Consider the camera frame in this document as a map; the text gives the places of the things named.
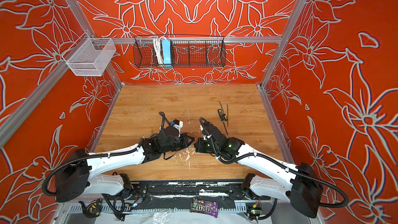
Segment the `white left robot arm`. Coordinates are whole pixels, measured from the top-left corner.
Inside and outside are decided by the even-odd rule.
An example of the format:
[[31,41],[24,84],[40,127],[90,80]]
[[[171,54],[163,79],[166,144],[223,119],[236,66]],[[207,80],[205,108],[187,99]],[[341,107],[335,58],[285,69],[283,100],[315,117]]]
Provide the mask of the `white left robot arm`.
[[195,138],[182,133],[183,122],[169,121],[163,112],[160,130],[149,138],[141,138],[132,146],[101,152],[74,151],[65,162],[53,169],[42,183],[44,195],[58,203],[69,202],[86,195],[128,199],[135,189],[126,174],[107,175],[109,171],[136,166],[175,154],[193,144]]

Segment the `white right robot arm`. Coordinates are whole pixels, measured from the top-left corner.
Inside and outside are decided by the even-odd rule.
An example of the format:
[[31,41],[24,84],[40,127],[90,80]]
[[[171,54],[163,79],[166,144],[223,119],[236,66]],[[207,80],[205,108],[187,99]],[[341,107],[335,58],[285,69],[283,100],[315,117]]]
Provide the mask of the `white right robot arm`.
[[[194,145],[197,153],[211,154],[222,164],[238,163],[250,167],[275,181],[273,185],[266,185],[261,177],[248,176],[246,188],[256,196],[287,201],[309,218],[316,218],[320,207],[342,208],[348,205],[347,194],[336,185],[318,178],[310,165],[301,163],[298,166],[268,156],[240,139],[226,137],[204,118],[200,118],[200,125],[203,137]],[[342,201],[323,203],[324,187],[341,195]]]

